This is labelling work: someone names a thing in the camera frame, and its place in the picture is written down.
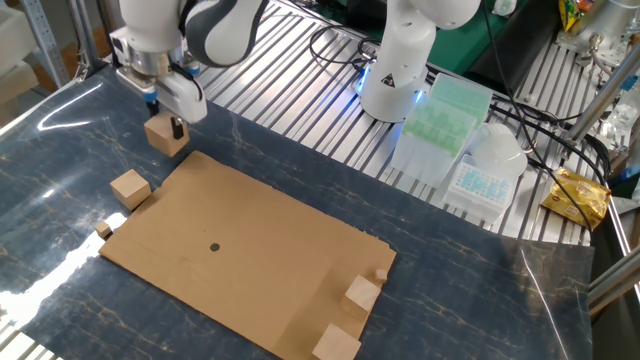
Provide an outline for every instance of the wooden cube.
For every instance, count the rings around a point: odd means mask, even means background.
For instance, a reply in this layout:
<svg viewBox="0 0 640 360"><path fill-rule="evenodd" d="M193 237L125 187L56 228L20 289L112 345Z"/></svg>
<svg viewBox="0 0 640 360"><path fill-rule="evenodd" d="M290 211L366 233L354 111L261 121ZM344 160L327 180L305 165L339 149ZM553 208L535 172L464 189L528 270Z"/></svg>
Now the wooden cube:
<svg viewBox="0 0 640 360"><path fill-rule="evenodd" d="M100 221L100 223L96 225L96 232L98 233L98 236L106 239L107 236L111 234L111 227L109 227L109 224L107 224L106 222Z"/></svg>
<svg viewBox="0 0 640 360"><path fill-rule="evenodd" d="M380 288L358 275L342 298L341 306L352 316L364 320L380 295Z"/></svg>
<svg viewBox="0 0 640 360"><path fill-rule="evenodd" d="M151 187L135 170L129 170L124 175L111 182L111 189L116 199L133 210L151 195Z"/></svg>
<svg viewBox="0 0 640 360"><path fill-rule="evenodd" d="M144 132L147 134L149 144L168 157L174 157L189 142L186 121L182 123L184 135L177 140L173 138L173 128L171 127L171 117L173 116L175 115L163 111L144 124Z"/></svg>
<svg viewBox="0 0 640 360"><path fill-rule="evenodd" d="M376 283L385 284L387 282L388 271L385 269L376 270Z"/></svg>
<svg viewBox="0 0 640 360"><path fill-rule="evenodd" d="M329 324L312 354L319 360L353 360L360 350L360 345L358 339Z"/></svg>

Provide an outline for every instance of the metal frame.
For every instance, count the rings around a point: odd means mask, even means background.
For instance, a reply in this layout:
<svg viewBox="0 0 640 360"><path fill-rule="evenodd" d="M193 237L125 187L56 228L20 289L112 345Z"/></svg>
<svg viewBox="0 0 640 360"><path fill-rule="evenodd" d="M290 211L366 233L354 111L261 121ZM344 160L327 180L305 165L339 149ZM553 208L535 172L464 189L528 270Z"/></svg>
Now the metal frame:
<svg viewBox="0 0 640 360"><path fill-rule="evenodd" d="M87 14L87 7L84 0L68 0L69 10L71 12L71 20L73 27L78 36L78 49L82 61L78 64L76 77L82 79L93 75L96 71L103 68L106 63L98 56L93 31Z"/></svg>
<svg viewBox="0 0 640 360"><path fill-rule="evenodd" d="M615 263L589 285L589 313L598 314L605 306L640 283L640 246Z"/></svg>
<svg viewBox="0 0 640 360"><path fill-rule="evenodd" d="M62 56L60 56L58 44L49 26L47 16L42 9L42 4L40 0L20 0L20 3L24 7L33 35L42 52L42 56L39 57L40 62L58 88L61 88L71 79L64 61L62 61Z"/></svg>

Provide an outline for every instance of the dark marble table surface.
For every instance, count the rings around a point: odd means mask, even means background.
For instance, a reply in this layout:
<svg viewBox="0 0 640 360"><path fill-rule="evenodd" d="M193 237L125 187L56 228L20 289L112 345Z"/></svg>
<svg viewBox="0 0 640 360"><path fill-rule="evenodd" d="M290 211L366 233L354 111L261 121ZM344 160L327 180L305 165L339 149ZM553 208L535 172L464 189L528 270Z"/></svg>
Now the dark marble table surface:
<svg viewBox="0 0 640 360"><path fill-rule="evenodd" d="M591 358L592 249L497 237L212 104L168 159L147 118L105 69L0 137L0 314L64 359L273 358L97 256L129 214L109 182L155 188L193 149L398 252L358 359Z"/></svg>

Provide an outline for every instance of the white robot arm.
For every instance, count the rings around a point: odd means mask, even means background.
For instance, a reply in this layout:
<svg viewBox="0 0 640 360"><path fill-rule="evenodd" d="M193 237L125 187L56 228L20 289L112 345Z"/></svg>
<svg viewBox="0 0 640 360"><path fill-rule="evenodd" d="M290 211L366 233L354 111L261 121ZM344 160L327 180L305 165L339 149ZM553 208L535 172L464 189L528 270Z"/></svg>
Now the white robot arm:
<svg viewBox="0 0 640 360"><path fill-rule="evenodd" d="M480 1L388 0L377 62L367 69L360 91L364 110L382 121L403 121L422 89L436 26L464 25ZM160 101L182 119L200 121L207 108L203 90L193 79L199 62L228 67L244 60L253 48L267 3L120 0L126 26L111 34L116 56L124 65L118 76L147 103ZM189 47L184 58L183 37Z"/></svg>
<svg viewBox="0 0 640 360"><path fill-rule="evenodd" d="M228 67L244 60L255 43L268 0L120 0L125 27L110 34L118 77L180 118L198 122L206 99L193 79L199 62ZM183 38L189 53L184 55Z"/></svg>
<svg viewBox="0 0 640 360"><path fill-rule="evenodd" d="M415 106L427 75L436 26L466 24L481 0L388 0L387 24L377 61L365 71L362 108L386 122L402 122Z"/></svg>

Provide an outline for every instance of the cardboard sheet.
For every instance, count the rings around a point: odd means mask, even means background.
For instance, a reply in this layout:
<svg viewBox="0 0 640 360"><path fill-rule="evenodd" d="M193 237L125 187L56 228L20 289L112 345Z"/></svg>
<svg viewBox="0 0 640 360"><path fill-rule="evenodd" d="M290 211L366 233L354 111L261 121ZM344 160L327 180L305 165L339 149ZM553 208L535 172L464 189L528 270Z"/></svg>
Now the cardboard sheet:
<svg viewBox="0 0 640 360"><path fill-rule="evenodd" d="M309 359L340 301L390 269L388 244L192 153L100 253L284 359Z"/></svg>

